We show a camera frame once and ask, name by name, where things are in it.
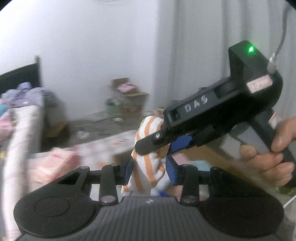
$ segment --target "cable connector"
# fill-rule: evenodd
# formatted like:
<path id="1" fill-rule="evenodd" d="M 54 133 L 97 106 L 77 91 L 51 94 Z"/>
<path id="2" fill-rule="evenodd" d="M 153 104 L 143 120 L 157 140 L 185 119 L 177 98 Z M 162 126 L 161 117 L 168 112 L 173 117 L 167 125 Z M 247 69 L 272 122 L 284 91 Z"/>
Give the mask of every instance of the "cable connector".
<path id="1" fill-rule="evenodd" d="M 274 74 L 275 71 L 276 71 L 276 55 L 275 53 L 273 53 L 268 62 L 267 72 L 269 74 Z"/>

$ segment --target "screw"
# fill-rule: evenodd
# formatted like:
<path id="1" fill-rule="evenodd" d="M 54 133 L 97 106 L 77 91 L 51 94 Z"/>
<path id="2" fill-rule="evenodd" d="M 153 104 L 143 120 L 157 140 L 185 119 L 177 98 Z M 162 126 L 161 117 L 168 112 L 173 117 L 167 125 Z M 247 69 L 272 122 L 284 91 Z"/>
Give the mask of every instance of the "screw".
<path id="1" fill-rule="evenodd" d="M 197 201 L 197 198 L 195 196 L 185 196 L 182 200 L 185 203 L 194 203 Z"/>
<path id="2" fill-rule="evenodd" d="M 115 198 L 114 196 L 112 196 L 112 195 L 103 196 L 103 197 L 101 198 L 101 201 L 102 201 L 103 203 L 106 203 L 106 204 L 108 204 L 108 203 L 112 203 L 112 202 L 114 202 L 115 200 L 116 200 L 116 198 Z"/>

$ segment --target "red and white package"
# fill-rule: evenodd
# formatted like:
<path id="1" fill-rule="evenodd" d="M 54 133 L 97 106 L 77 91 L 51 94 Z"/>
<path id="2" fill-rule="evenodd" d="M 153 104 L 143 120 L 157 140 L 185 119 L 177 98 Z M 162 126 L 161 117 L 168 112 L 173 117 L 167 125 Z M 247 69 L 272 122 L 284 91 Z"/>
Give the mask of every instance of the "red and white package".
<path id="1" fill-rule="evenodd" d="M 79 163 L 80 156 L 74 151 L 53 148 L 46 157 L 39 160 L 31 178 L 35 182 L 47 184 L 74 170 Z"/>

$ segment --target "green container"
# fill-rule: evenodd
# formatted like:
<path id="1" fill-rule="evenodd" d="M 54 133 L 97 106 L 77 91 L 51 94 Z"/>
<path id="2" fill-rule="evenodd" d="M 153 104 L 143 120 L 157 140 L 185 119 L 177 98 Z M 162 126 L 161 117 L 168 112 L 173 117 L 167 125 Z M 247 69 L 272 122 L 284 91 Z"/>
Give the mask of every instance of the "green container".
<path id="1" fill-rule="evenodd" d="M 122 103 L 116 98 L 107 99 L 106 111 L 111 119 L 122 118 Z"/>

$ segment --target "lavender fabric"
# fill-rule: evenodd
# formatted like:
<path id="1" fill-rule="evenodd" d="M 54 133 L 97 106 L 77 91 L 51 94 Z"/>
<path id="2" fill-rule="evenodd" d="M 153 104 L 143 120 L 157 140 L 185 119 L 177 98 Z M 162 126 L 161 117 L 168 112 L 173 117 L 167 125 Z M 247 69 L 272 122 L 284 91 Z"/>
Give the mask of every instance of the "lavender fabric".
<path id="1" fill-rule="evenodd" d="M 16 89 L 8 90 L 1 95 L 1 99 L 8 108 L 23 107 L 28 105 L 44 106 L 43 88 L 32 89 L 30 82 L 21 83 Z"/>

